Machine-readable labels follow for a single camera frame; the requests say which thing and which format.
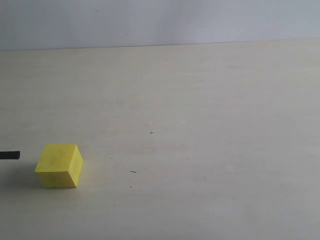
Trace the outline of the black and white marker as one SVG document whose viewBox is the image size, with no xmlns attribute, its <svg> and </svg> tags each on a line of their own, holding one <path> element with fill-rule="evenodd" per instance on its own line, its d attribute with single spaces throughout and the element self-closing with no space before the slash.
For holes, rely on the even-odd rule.
<svg viewBox="0 0 320 240">
<path fill-rule="evenodd" d="M 1 160 L 18 160 L 21 152 L 17 151 L 0 151 Z"/>
</svg>

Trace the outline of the yellow foam cube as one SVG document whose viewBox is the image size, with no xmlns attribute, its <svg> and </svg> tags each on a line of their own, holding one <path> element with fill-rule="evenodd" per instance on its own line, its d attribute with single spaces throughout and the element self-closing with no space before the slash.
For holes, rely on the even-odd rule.
<svg viewBox="0 0 320 240">
<path fill-rule="evenodd" d="M 83 162 L 76 144 L 47 144 L 34 172 L 47 189 L 76 188 Z"/>
</svg>

